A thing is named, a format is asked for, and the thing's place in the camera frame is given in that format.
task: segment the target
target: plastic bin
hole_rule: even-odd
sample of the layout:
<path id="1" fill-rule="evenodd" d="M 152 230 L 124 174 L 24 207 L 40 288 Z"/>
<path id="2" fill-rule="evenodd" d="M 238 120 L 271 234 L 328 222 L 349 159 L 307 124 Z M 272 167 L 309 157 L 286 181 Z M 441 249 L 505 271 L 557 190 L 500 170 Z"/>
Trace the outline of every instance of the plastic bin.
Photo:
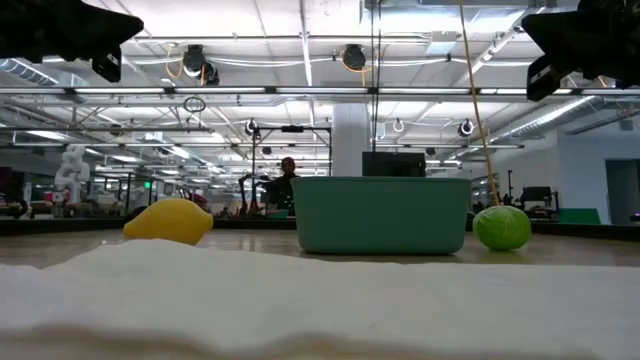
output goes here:
<path id="1" fill-rule="evenodd" d="M 452 254 L 464 243 L 465 179 L 292 180 L 300 246 L 318 254 Z"/>

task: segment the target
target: pillar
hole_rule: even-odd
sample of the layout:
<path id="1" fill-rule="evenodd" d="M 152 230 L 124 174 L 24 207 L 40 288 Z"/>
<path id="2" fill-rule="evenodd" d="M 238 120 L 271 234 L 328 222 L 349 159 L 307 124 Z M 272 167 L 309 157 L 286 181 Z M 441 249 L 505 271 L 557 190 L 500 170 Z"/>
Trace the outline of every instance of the pillar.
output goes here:
<path id="1" fill-rule="evenodd" d="M 362 152 L 371 149 L 365 104 L 333 106 L 333 176 L 362 176 Z"/>

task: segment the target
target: man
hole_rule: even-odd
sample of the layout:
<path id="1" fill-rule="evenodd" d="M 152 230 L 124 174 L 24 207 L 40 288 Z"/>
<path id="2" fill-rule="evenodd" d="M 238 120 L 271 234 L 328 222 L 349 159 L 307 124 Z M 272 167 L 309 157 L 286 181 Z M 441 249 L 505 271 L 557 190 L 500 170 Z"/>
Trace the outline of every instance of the man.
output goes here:
<path id="1" fill-rule="evenodd" d="M 280 163 L 280 169 L 283 175 L 266 186 L 269 193 L 269 202 L 277 204 L 278 210 L 289 210 L 289 216 L 295 216 L 295 206 L 293 204 L 293 188 L 291 187 L 291 179 L 297 178 L 296 162 L 286 157 Z"/>

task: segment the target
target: table surface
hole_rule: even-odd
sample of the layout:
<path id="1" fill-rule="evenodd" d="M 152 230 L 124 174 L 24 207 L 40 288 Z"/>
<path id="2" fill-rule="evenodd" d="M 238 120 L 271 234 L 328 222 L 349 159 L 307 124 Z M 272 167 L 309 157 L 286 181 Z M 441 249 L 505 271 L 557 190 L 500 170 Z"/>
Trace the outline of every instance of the table surface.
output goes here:
<path id="1" fill-rule="evenodd" d="M 44 268 L 65 262 L 102 244 L 123 241 L 121 230 L 0 237 L 0 264 Z M 467 234 L 462 250 L 452 256 L 308 255 L 300 248 L 297 233 L 293 230 L 213 230 L 205 235 L 198 247 L 328 261 L 640 266 L 640 243 L 548 235 L 535 235 L 529 244 L 518 251 L 498 253 L 485 248 L 473 234 Z"/>

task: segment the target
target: white towel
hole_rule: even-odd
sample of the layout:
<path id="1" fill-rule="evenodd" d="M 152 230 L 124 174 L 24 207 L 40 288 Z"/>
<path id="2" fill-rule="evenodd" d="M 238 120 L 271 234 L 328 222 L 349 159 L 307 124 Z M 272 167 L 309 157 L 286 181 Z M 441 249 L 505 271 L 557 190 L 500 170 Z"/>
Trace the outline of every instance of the white towel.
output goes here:
<path id="1" fill-rule="evenodd" d="M 0 267 L 0 359 L 267 355 L 638 359 L 640 269 L 331 263 L 163 240 Z"/>

